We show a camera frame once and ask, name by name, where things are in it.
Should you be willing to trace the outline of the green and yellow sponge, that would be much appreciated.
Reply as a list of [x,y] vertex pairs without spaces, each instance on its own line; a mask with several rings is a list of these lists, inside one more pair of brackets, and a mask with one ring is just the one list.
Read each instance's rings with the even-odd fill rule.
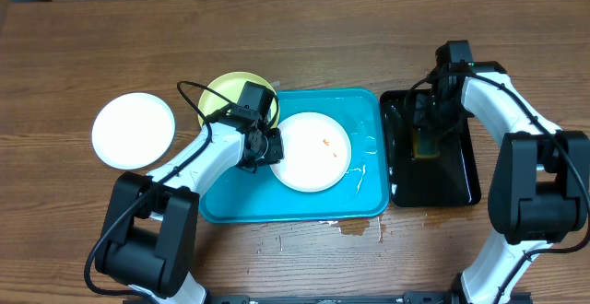
[[412,131],[412,155],[414,159],[438,158],[440,136],[426,128],[414,128]]

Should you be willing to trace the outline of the white plate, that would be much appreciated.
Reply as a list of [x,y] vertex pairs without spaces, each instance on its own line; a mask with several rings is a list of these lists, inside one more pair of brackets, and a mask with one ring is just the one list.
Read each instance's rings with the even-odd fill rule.
[[319,112],[291,115],[278,125],[284,158],[271,166],[290,189],[316,193],[337,184],[352,157],[348,134],[333,118]]
[[175,135],[171,108],[152,94],[121,95],[98,113],[91,130],[97,157],[119,170],[136,170],[162,157]]

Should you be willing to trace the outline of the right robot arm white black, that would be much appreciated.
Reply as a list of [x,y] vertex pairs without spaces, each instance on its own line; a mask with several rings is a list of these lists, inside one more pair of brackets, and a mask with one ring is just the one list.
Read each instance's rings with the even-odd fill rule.
[[589,227],[589,138],[564,131],[536,111],[497,62],[476,62],[468,41],[448,41],[435,52],[424,78],[427,94],[404,100],[409,155],[436,158],[446,135],[477,118],[500,153],[490,192],[492,231],[476,260],[454,281],[457,303],[507,303],[518,280],[544,254],[568,254],[589,243],[560,247],[571,232]]

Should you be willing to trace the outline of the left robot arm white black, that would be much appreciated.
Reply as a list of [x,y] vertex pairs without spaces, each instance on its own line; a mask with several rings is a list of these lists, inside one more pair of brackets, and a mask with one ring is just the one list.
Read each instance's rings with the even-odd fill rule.
[[255,173],[283,159],[277,113],[277,94],[247,81],[167,164],[123,173],[85,262],[87,288],[126,303],[208,303],[191,274],[200,199],[231,168]]

